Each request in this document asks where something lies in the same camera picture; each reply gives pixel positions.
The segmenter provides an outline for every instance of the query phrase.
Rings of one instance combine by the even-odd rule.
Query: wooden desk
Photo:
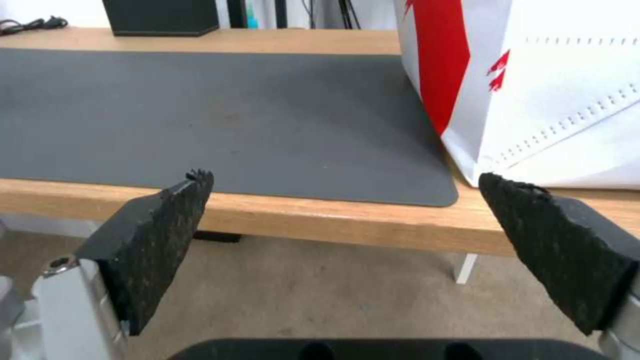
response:
[[[221,30],[200,38],[115,38],[108,29],[34,31],[0,38],[0,47],[95,51],[399,54],[391,31]],[[480,193],[454,171],[458,202],[423,208],[215,193],[202,230],[420,250],[513,255]],[[0,213],[105,220],[152,189],[0,179]],[[640,192],[561,191],[640,237]]]

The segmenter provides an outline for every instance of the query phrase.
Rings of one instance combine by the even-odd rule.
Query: mouse pad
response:
[[[399,56],[0,49],[0,177],[448,206]]]

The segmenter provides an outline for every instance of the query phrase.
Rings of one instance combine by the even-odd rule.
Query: floor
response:
[[[27,294],[42,265],[79,238],[8,233],[0,274]],[[455,285],[461,254],[276,238],[194,241],[129,359],[162,359],[209,338],[538,337],[596,348],[515,258],[481,256]]]

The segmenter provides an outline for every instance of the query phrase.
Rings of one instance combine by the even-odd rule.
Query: black speaker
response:
[[[218,28],[216,0],[102,0],[116,36],[197,37]]]

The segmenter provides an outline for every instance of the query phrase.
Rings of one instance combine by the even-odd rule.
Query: white paper bag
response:
[[[640,188],[640,1],[395,1],[403,65],[471,185]]]

